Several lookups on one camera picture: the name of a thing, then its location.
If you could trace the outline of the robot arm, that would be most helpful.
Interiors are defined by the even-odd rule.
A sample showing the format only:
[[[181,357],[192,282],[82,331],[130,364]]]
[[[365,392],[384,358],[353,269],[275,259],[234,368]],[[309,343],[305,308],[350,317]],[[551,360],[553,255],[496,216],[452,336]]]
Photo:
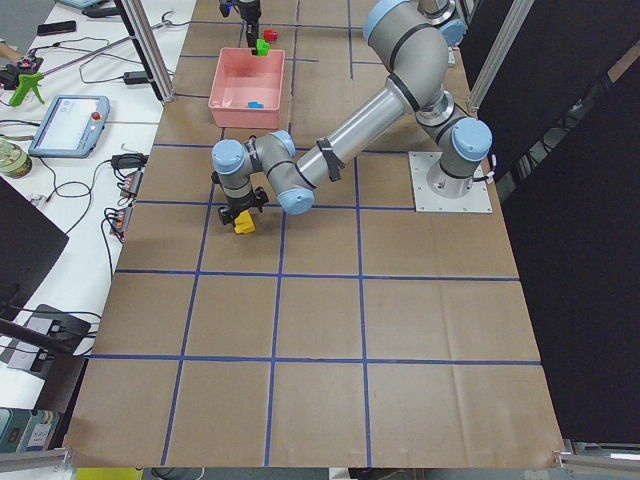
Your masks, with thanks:
[[[346,164],[406,114],[414,115],[441,150],[426,174],[430,191],[458,199],[479,182],[475,172],[490,156],[492,133],[483,121],[467,115],[443,86],[448,68],[443,30],[408,1],[379,1],[368,14],[363,36],[388,71],[384,86],[301,158],[284,130],[244,143],[225,139],[214,145],[212,180],[227,200],[218,210],[222,224],[235,224],[241,213],[268,202],[264,189],[251,183],[251,175],[258,172],[266,176],[287,214],[305,213],[323,181],[339,181]]]
[[[367,16],[363,37],[369,40],[374,28],[400,1],[378,1]],[[246,40],[255,48],[260,37],[260,1],[219,1],[219,11],[224,18],[235,10],[246,24]],[[455,1],[419,1],[417,10],[428,26],[435,27],[445,36],[447,45],[458,45],[466,33],[466,23],[457,13]]]

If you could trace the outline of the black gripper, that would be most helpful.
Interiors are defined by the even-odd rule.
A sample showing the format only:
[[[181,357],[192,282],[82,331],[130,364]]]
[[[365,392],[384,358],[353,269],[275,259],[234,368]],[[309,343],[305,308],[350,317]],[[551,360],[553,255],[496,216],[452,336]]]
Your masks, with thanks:
[[[235,10],[246,24],[246,41],[249,48],[256,48],[259,38],[261,1],[260,0],[220,0],[219,10],[224,18]]]
[[[269,197],[262,187],[249,189],[249,192],[238,198],[228,197],[227,204],[218,208],[218,217],[223,225],[236,225],[239,215],[250,208],[263,211],[263,206],[269,202]]]

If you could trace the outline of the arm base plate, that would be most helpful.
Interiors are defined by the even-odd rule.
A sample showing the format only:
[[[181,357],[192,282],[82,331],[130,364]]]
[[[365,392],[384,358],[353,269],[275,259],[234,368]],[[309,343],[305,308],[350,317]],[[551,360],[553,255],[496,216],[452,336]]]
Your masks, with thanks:
[[[486,181],[477,166],[472,177],[456,179],[441,168],[440,152],[409,151],[415,211],[418,213],[491,214],[493,208]]]

